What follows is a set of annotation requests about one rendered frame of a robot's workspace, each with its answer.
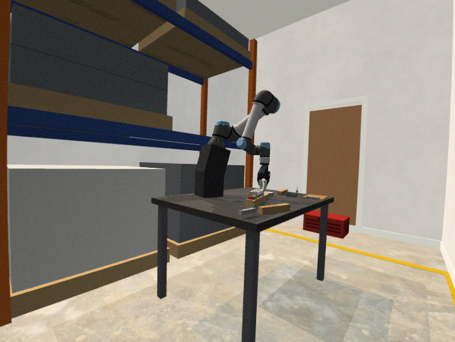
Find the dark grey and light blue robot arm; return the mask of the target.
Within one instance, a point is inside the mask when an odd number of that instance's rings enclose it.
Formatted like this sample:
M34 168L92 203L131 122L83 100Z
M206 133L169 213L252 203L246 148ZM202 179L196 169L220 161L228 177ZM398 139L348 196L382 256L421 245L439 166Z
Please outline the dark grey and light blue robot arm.
M270 91L262 90L254 97L252 104L250 114L237 125L230 127L227 121L216 121L212 138L208 144L214 144L225 149L226 140L228 140L236 143L248 155L260 155L261 163L269 163L270 143L261 142L260 145L256 146L251 143L251 140L258 121L263 116L276 113L280 108L280 101Z

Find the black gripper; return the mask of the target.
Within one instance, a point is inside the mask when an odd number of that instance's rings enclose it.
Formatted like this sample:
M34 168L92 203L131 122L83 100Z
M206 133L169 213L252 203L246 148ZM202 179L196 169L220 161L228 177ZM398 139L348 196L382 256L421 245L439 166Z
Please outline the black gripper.
M268 166L269 163L260 163L260 165L267 165ZM257 176L257 182L258 182L259 187L261 189L263 187L262 179L265 179L265 181L264 181L264 191L266 190L266 187L268 185L269 178L270 178L270 172L268 172L268 169L266 170L266 173L265 173L264 176L260 176L260 175Z

